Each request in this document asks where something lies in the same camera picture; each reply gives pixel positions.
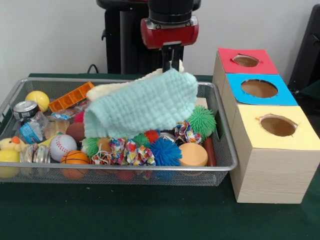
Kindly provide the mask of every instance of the rubber duck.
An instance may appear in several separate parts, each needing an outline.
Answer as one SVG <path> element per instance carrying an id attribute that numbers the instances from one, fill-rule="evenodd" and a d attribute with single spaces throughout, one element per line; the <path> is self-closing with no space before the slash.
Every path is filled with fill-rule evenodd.
<path id="1" fill-rule="evenodd" d="M 27 144 L 25 144 L 17 136 L 14 136 L 13 138 L 5 138 L 0 141 L 1 150 L 15 150 L 19 153 L 24 150 L 26 146 Z"/>

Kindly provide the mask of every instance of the orange ball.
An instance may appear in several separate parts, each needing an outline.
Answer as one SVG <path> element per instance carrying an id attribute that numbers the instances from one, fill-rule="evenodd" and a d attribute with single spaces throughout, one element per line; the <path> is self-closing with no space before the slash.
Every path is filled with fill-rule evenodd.
<path id="1" fill-rule="evenodd" d="M 62 159 L 61 164 L 89 164 L 88 156 L 81 151 L 70 151 L 66 153 Z M 62 168 L 63 175 L 68 179 L 81 179 L 88 172 L 88 169 L 73 169 L 73 168 Z"/>

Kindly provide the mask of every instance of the baseball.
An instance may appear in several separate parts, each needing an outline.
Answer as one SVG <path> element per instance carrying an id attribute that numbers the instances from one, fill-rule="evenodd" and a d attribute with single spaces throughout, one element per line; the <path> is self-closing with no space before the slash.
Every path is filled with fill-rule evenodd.
<path id="1" fill-rule="evenodd" d="M 61 162 L 66 153 L 74 150 L 77 150 L 77 143 L 69 135 L 58 135 L 50 143 L 50 155 L 57 162 Z"/>

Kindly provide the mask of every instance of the brown ball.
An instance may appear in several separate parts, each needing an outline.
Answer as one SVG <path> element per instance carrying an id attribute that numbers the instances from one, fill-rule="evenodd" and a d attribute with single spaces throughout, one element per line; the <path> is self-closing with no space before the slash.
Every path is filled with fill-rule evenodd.
<path id="1" fill-rule="evenodd" d="M 85 139 L 85 125 L 82 122 L 72 123 L 66 129 L 65 134 L 71 136 L 80 145 L 80 142 Z"/>

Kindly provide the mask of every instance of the knitted cloth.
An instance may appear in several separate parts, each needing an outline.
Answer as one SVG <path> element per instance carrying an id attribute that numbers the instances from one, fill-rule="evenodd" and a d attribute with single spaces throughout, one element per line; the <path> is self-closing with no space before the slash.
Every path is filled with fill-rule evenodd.
<path id="1" fill-rule="evenodd" d="M 85 136 L 133 138 L 152 129 L 172 129 L 192 114 L 197 91 L 196 78 L 175 69 L 128 84 L 90 104 Z"/>
<path id="2" fill-rule="evenodd" d="M 183 73 L 184 70 L 185 70 L 184 66 L 182 64 L 182 61 L 180 60 L 179 61 L 179 72 Z M 101 96 L 113 93 L 119 89 L 126 87 L 129 84 L 135 83 L 137 81 L 146 80 L 148 78 L 151 78 L 153 76 L 160 75 L 160 74 L 162 74 L 162 68 L 159 68 L 159 69 L 157 69 L 157 70 L 155 70 L 155 71 L 153 71 L 153 72 L 151 72 L 151 73 L 145 75 L 144 77 L 139 78 L 135 81 L 128 81 L 128 82 L 124 82 L 124 83 L 101 84 L 101 85 L 98 85 L 98 86 L 92 88 L 90 91 L 87 92 L 86 95 L 87 95 L 87 98 L 91 102 L 93 102 L 94 100 L 100 98 Z"/>

